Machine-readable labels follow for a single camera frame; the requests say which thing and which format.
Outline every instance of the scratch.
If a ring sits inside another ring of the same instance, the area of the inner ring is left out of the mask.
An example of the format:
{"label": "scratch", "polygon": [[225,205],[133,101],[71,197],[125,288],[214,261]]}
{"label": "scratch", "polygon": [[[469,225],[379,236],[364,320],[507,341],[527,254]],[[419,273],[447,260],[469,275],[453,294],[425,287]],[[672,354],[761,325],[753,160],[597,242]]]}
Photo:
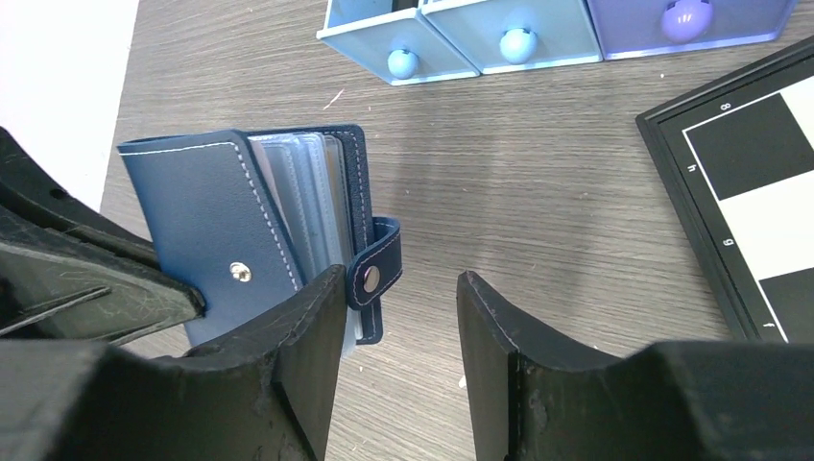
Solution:
{"label": "scratch", "polygon": [[339,90],[339,92],[338,92],[338,93],[336,93],[336,96],[334,96],[334,97],[333,97],[333,99],[331,99],[331,102],[330,102],[330,103],[328,103],[328,104],[327,104],[327,106],[325,106],[325,107],[323,108],[323,110],[330,108],[330,107],[331,107],[331,105],[332,105],[333,103],[335,103],[335,102],[336,102],[336,100],[337,100],[337,99],[339,99],[339,97],[340,97],[340,96],[342,96],[342,93],[344,93],[344,92],[345,92],[345,89],[344,89],[344,88],[340,89],[340,90]]}

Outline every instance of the light blue drawer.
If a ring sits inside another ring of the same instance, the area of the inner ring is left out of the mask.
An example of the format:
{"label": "light blue drawer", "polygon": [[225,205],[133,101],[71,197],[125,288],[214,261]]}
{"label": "light blue drawer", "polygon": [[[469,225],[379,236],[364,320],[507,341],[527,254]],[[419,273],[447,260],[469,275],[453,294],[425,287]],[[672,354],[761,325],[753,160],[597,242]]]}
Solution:
{"label": "light blue drawer", "polygon": [[392,8],[393,0],[329,0],[317,38],[390,85],[480,75],[419,9]]}
{"label": "light blue drawer", "polygon": [[421,12],[484,74],[602,60],[583,0],[421,0]]}

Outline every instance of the wallet strap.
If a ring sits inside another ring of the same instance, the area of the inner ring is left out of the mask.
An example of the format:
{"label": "wallet strap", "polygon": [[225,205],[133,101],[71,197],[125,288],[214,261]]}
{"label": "wallet strap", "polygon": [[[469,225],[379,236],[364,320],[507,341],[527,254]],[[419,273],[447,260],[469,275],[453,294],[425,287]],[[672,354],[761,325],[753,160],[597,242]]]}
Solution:
{"label": "wallet strap", "polygon": [[401,225],[373,217],[375,242],[356,255],[347,271],[347,305],[362,310],[381,298],[401,277]]}

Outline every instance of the wooden table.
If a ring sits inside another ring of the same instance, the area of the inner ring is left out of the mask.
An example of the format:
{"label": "wooden table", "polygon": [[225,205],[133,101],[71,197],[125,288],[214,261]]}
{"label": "wooden table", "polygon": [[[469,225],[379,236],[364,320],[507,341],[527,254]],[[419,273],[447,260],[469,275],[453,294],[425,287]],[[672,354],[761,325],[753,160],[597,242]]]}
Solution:
{"label": "wooden table", "polygon": [[[464,269],[606,352],[729,337],[634,117],[805,38],[814,0],[774,43],[410,87],[319,43],[324,7],[141,0],[115,141],[365,129],[375,212],[404,228],[404,277],[385,298],[385,340],[342,364],[329,459],[474,458],[455,315]],[[116,154],[103,212],[147,234]],[[187,345],[176,328],[131,347]]]}

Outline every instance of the leather wallet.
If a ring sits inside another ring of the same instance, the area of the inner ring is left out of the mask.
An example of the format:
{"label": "leather wallet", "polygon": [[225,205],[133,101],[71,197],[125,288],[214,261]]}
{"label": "leather wallet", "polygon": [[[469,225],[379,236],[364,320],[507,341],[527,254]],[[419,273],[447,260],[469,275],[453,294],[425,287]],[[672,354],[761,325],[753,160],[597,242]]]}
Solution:
{"label": "leather wallet", "polygon": [[[335,144],[339,174],[329,174],[330,155],[320,157],[320,137]],[[371,213],[360,127],[227,130],[118,149],[161,270],[206,302],[204,316],[185,324],[193,346],[274,308],[337,262],[347,266],[355,344],[381,340],[381,296],[401,276],[401,233],[396,219]],[[335,243],[342,235],[345,257]]]}

